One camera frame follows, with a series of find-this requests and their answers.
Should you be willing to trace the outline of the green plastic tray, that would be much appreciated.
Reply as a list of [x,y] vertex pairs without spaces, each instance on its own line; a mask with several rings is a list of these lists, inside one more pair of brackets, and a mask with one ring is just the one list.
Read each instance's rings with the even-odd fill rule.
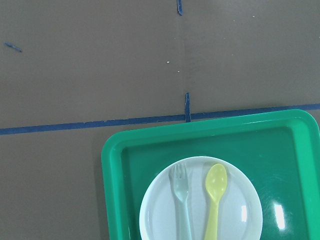
[[320,237],[320,132],[306,111],[290,109],[127,130],[103,146],[101,167],[109,236],[143,240],[144,195],[167,166],[213,157],[242,171],[262,208],[258,240]]

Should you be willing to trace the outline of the white round plate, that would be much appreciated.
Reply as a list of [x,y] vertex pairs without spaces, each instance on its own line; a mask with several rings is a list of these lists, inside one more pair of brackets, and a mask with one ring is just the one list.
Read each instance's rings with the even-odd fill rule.
[[142,239],[177,240],[176,206],[169,171],[178,163],[185,164],[188,176],[187,204],[192,240],[204,240],[205,237],[210,209],[205,180],[215,164],[222,164],[227,173],[227,188],[219,202],[217,240],[258,240],[261,237],[261,201],[248,177],[222,159],[193,156],[167,166],[147,188],[139,211]]

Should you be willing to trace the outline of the pale green plastic fork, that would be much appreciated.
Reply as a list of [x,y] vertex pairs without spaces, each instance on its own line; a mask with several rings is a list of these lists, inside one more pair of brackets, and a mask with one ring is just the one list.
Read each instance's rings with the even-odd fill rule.
[[176,209],[177,239],[191,240],[192,231],[188,210],[189,181],[184,163],[176,163],[169,170],[169,180]]

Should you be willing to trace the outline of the yellow plastic spoon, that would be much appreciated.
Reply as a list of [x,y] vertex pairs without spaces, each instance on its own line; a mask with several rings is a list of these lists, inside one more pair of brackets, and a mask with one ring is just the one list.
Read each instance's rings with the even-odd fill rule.
[[210,198],[208,219],[204,234],[205,240],[218,239],[218,218],[220,200],[225,194],[228,185],[226,168],[217,163],[213,165],[205,178],[205,190]]

